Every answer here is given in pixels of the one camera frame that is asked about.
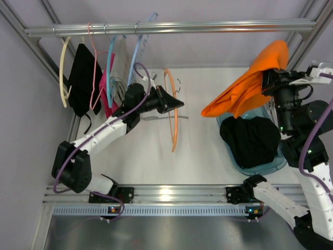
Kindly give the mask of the orange plastic hanger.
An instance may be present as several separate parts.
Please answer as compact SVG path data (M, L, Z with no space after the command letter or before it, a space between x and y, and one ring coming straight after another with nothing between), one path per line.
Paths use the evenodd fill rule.
M171 72L167 68L163 68L163 83L165 90L170 92L170 94L177 98L177 91L175 88L174 79L171 75ZM168 112L170 131L171 131L171 139L172 139L172 149L171 152L175 152L177 146L177 137L178 137L178 109L173 110L173 116L170 112Z

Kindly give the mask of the orange trousers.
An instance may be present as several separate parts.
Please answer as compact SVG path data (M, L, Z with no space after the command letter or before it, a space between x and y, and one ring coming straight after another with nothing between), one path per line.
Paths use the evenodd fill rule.
M287 68L289 49L283 40L277 40L264 48L249 69L215 98L202 111L203 117L218 117L231 113L235 118L261 107L271 98L262 94L263 73L266 70Z

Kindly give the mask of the light blue plastic hanger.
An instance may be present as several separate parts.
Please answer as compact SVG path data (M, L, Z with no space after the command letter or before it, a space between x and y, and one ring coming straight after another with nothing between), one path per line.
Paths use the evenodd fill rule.
M148 40L149 40L148 34L138 35L138 40L137 40L137 43L136 43L136 46L135 46L135 49L133 52L126 86L129 86L132 83L132 80L134 79L134 64L136 62L139 62L140 57L142 56L142 54L145 51L145 47L146 47Z

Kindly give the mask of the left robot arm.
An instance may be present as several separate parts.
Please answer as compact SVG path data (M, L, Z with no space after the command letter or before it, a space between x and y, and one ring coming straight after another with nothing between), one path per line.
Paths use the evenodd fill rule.
M128 134L140 121L140 115L152 110L165 114L184 103L173 97L160 85L145 92L139 83L133 83L125 92L122 105L97 129L74 142L63 141L57 148L52 168L56 183L69 191L88 191L102 196L114 196L118 184L104 174L92 171L91 160L116 139Z

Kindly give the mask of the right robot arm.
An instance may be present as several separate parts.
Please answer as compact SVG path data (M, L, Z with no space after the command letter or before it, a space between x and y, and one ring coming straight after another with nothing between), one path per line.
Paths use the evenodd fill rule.
M303 103L299 91L315 84L329 84L332 69L323 65L306 72L266 70L262 94L274 99L282 134L281 147L298 178L307 206L296 204L257 174L243 182L248 201L261 201L280 215L307 249L332 249L332 178L329 159L320 135L332 130L332 103Z

